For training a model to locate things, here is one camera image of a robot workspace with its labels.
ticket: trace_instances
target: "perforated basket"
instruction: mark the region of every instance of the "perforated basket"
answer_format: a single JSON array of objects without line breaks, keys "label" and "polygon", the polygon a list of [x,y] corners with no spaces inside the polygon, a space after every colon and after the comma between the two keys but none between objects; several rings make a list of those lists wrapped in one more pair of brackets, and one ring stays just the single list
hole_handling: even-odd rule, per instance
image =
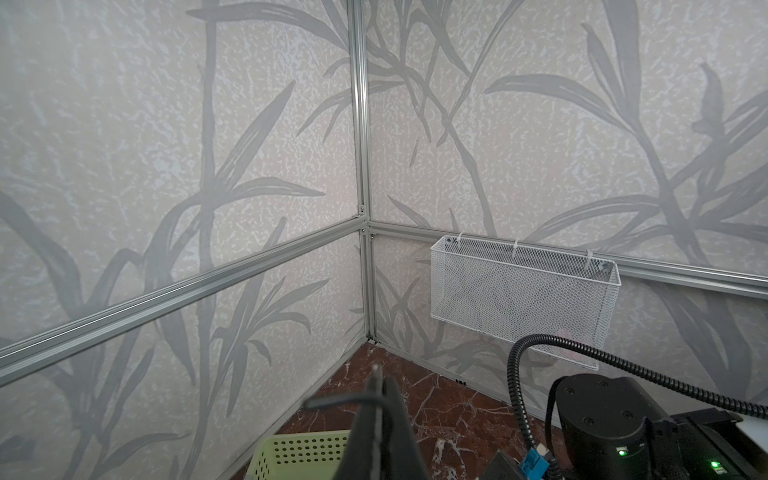
[{"label": "perforated basket", "polygon": [[261,442],[246,480],[330,480],[341,462],[349,430],[272,435]]},{"label": "perforated basket", "polygon": [[[451,235],[431,257],[434,318],[508,342],[549,333],[602,348],[621,286],[615,262]],[[568,350],[532,348],[598,369]]]}]

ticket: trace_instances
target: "blue clip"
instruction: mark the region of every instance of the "blue clip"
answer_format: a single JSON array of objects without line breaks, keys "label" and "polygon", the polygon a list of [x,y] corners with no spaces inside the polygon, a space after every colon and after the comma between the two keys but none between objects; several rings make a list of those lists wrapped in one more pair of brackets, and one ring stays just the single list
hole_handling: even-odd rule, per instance
[{"label": "blue clip", "polygon": [[549,462],[535,449],[528,451],[525,460],[520,464],[520,470],[528,480],[541,480],[547,468],[549,468]]}]

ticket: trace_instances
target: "metal rod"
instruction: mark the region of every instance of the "metal rod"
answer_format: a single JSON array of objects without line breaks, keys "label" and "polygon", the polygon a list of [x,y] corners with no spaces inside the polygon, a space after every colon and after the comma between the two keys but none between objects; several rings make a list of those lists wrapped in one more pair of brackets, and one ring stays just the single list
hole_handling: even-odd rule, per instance
[{"label": "metal rod", "polygon": [[[398,225],[395,223],[376,221],[369,222],[368,230],[372,234],[380,233],[391,237],[408,238],[430,243],[436,242],[444,235],[456,235],[456,232],[447,230],[412,227],[409,225]],[[485,237],[482,235],[468,235],[464,233],[463,236],[514,243],[514,240]],[[540,243],[518,242],[518,245],[525,245],[527,247],[545,247],[582,255],[585,252],[585,250],[542,245]],[[619,266],[619,274],[622,276],[632,276],[634,278],[645,280],[692,286],[703,290],[712,290],[715,292],[768,300],[768,277],[765,276],[730,272],[728,270],[718,270],[702,266],[661,262],[658,260],[643,260],[634,257],[613,255],[610,253],[594,252],[594,254],[600,258],[616,262]]]},{"label": "metal rod", "polygon": [[[357,199],[359,213],[371,214],[371,176],[369,169],[369,104],[368,60],[366,57],[366,22],[362,0],[347,0],[349,29],[349,66],[352,75],[353,124],[355,128],[355,158],[357,162]],[[360,232],[360,271],[362,301],[366,332],[376,338],[376,270],[373,266],[373,245],[370,232]]]},{"label": "metal rod", "polygon": [[345,220],[0,349],[0,386],[364,229],[367,222],[367,216]]}]

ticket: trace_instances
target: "red marble floor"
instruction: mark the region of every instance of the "red marble floor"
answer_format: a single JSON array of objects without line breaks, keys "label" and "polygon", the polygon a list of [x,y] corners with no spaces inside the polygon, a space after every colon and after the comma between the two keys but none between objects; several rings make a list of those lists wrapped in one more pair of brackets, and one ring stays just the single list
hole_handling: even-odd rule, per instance
[{"label": "red marble floor", "polygon": [[[518,460],[525,455],[515,415],[509,406],[370,343],[361,346],[317,395],[362,391],[375,363],[382,366],[385,376],[399,384],[432,478],[474,480],[497,450],[504,450]],[[326,410],[302,409],[279,433],[349,429],[356,410],[352,405]],[[543,439],[544,423],[531,417],[531,425],[536,438]],[[560,430],[555,429],[553,437],[561,466],[567,468],[570,465]],[[243,467],[233,480],[240,480],[246,469]]]}]

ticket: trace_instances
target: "wall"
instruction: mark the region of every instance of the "wall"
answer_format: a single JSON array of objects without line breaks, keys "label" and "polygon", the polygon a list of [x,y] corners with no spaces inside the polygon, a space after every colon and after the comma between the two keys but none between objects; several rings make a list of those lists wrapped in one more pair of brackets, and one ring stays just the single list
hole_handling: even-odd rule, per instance
[{"label": "wall", "polygon": [[[370,2],[373,219],[768,274],[766,20],[764,2]],[[509,345],[429,318],[428,247],[375,239],[381,340],[505,396]],[[765,302],[622,280],[608,351],[768,399]],[[533,407],[580,371],[527,362]]]},{"label": "wall", "polygon": [[0,478],[218,478],[362,342],[356,233],[0,389]]},{"label": "wall", "polygon": [[370,5],[376,220],[768,273],[764,2]]},{"label": "wall", "polygon": [[216,4],[0,5],[0,336],[356,213],[342,4]]}]

